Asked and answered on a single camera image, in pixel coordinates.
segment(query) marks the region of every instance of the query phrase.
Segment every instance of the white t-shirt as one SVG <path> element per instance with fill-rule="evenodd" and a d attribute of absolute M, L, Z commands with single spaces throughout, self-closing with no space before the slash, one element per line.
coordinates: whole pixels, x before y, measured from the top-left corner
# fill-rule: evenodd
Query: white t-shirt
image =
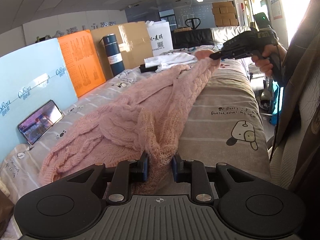
<path fill-rule="evenodd" d="M 301 127 L 291 131 L 284 147 L 278 146 L 270 163 L 272 182 L 288 188 L 297 166 L 300 145 L 319 104 L 320 69 L 317 65 L 310 76 L 298 101 Z"/>

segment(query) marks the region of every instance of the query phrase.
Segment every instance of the light blue box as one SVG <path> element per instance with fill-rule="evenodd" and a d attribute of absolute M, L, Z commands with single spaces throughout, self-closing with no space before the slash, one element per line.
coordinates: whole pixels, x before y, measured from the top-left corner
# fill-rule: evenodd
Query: light blue box
<path fill-rule="evenodd" d="M 52 99 L 64 110 L 77 101 L 58 39 L 0 57 L 0 162 L 19 143 L 17 125 Z"/>

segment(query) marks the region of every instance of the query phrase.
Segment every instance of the cable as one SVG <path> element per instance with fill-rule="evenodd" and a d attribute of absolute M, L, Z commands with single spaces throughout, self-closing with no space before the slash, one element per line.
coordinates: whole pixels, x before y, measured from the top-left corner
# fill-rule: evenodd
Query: cable
<path fill-rule="evenodd" d="M 280 65 L 280 70 L 281 70 L 281 57 L 280 57 L 280 50 L 279 47 L 277 46 L 277 50 L 278 50 L 278 56 L 279 56 L 279 65 Z M 270 154 L 270 162 L 271 159 L 273 157 L 273 153 L 275 151 L 276 148 L 276 139 L 277 139 L 277 134 L 278 134 L 278 127 L 279 127 L 279 117 L 280 117 L 280 113 L 279 113 L 279 109 L 280 109 L 280 92 L 281 92 L 281 87 L 278 85 L 278 107 L 277 107 L 277 124 L 276 124 L 276 131 L 275 131 L 275 138 L 273 140 L 273 146 L 272 146 L 272 151 Z"/>

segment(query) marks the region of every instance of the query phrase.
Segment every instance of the mattress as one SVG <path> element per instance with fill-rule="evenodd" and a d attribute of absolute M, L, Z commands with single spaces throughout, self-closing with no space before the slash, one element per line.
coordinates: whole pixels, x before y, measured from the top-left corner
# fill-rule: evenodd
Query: mattress
<path fill-rule="evenodd" d="M 201 46 L 175 50 L 193 54 Z M 262 179 L 270 180 L 266 138 L 258 104 L 248 80 L 246 60 L 224 60 L 196 99 L 189 113 L 178 152 L 183 159 L 196 159 L 207 166 L 227 162 Z M 24 194 L 40 187 L 38 174 L 50 149 L 68 133 L 70 126 L 81 116 L 98 106 L 110 103 L 137 81 L 154 75 L 140 73 L 139 68 L 125 70 L 105 84 L 81 97 L 63 111 L 64 117 L 34 145 L 17 145 L 0 167 L 0 177 L 16 203 Z M 189 193 L 189 185 L 171 182 L 160 185 L 159 194 Z M 19 228 L 12 217 L 1 239 L 18 239 Z"/>

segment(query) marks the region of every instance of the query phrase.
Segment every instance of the metal screw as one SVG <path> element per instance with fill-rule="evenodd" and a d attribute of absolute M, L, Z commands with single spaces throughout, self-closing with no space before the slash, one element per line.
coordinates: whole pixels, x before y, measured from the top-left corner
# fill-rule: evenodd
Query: metal screw
<path fill-rule="evenodd" d="M 109 200 L 113 202 L 119 202 L 124 199 L 124 196 L 121 194 L 112 194 L 109 196 Z"/>
<path fill-rule="evenodd" d="M 196 196 L 196 199 L 201 202 L 207 202 L 207 201 L 210 201 L 212 197 L 208 194 L 199 194 Z"/>

